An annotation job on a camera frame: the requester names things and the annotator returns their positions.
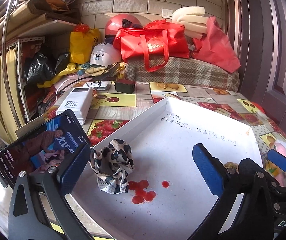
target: black box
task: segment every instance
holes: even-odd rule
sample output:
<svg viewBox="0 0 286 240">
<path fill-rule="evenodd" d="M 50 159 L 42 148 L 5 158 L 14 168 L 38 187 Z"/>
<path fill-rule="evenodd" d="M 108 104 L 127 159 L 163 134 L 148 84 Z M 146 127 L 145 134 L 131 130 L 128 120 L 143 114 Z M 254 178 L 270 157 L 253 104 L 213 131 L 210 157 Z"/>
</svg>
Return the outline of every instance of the black box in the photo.
<svg viewBox="0 0 286 240">
<path fill-rule="evenodd" d="M 127 79 L 119 79 L 115 81 L 115 91 L 132 94 L 135 90 L 135 81 L 127 80 Z"/>
</svg>

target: metal rivet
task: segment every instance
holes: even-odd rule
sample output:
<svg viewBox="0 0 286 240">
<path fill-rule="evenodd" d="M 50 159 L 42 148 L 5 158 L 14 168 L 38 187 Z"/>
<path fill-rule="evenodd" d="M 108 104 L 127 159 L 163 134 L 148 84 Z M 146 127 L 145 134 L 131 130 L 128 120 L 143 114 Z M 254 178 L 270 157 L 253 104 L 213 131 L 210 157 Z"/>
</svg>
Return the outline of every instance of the metal rivet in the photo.
<svg viewBox="0 0 286 240">
<path fill-rule="evenodd" d="M 279 210 L 279 204 L 278 203 L 274 203 L 274 208 L 275 208 L 275 210 Z"/>
<path fill-rule="evenodd" d="M 258 172 L 258 173 L 257 173 L 257 176 L 258 176 L 259 178 L 261 178 L 261 179 L 264 178 L 264 174 L 261 173 L 261 172 Z"/>
<path fill-rule="evenodd" d="M 22 177 L 24 177 L 26 175 L 26 171 L 21 171 L 20 173 L 19 173 L 19 176 L 22 178 Z"/>
<path fill-rule="evenodd" d="M 235 169 L 233 169 L 233 168 L 227 168 L 227 172 L 228 172 L 229 174 L 234 174 L 234 173 L 235 173 Z"/>
<path fill-rule="evenodd" d="M 51 166 L 49 167 L 49 169 L 47 170 L 49 173 L 53 173 L 56 171 L 56 167 L 55 166 Z"/>
</svg>

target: white electronic device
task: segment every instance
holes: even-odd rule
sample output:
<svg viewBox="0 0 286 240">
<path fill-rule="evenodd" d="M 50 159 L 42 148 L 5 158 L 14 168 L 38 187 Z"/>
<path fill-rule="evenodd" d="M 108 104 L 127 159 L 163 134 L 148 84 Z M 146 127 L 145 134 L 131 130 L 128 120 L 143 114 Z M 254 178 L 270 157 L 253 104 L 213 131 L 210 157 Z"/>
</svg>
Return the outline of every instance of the white electronic device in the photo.
<svg viewBox="0 0 286 240">
<path fill-rule="evenodd" d="M 96 90 L 106 90 L 108 85 L 109 85 L 108 81 L 102 81 L 101 86 L 99 81 L 90 81 L 86 82 L 86 84 L 84 84 L 83 87 L 92 87 L 93 89 Z"/>
<path fill-rule="evenodd" d="M 93 99 L 93 89 L 91 87 L 73 88 L 64 99 L 63 103 L 56 110 L 56 115 L 67 109 L 71 109 L 81 125 L 85 123 Z"/>
</svg>

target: phone screen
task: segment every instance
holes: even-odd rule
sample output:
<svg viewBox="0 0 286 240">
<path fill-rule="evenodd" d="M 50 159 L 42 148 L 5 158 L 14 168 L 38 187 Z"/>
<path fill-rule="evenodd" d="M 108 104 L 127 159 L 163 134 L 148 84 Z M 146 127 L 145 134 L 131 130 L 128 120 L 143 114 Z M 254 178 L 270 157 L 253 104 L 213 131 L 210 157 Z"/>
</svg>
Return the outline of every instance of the phone screen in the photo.
<svg viewBox="0 0 286 240">
<path fill-rule="evenodd" d="M 73 111 L 66 110 L 2 150 L 0 170 L 14 187 L 21 171 L 44 173 L 59 166 L 83 142 L 90 144 Z"/>
</svg>

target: white cardboard box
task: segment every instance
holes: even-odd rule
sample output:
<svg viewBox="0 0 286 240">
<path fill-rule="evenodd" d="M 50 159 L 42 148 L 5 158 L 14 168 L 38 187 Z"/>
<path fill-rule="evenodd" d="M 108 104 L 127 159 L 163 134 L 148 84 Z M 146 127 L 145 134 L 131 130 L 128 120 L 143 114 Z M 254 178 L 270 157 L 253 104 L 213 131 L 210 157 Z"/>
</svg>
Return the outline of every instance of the white cardboard box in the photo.
<svg viewBox="0 0 286 240">
<path fill-rule="evenodd" d="M 135 170 L 128 180 L 146 179 L 156 192 L 152 202 L 133 204 L 134 191 L 111 195 L 101 192 L 88 164 L 72 197 L 98 225 L 118 240 L 186 240 L 217 200 L 192 158 L 202 143 L 222 163 L 251 158 L 262 167 L 257 141 L 250 126 L 214 111 L 167 97 L 97 144 L 100 150 L 113 139 L 127 141 Z M 169 188 L 162 181 L 169 181 Z M 223 225 L 230 228 L 242 194 Z"/>
</svg>

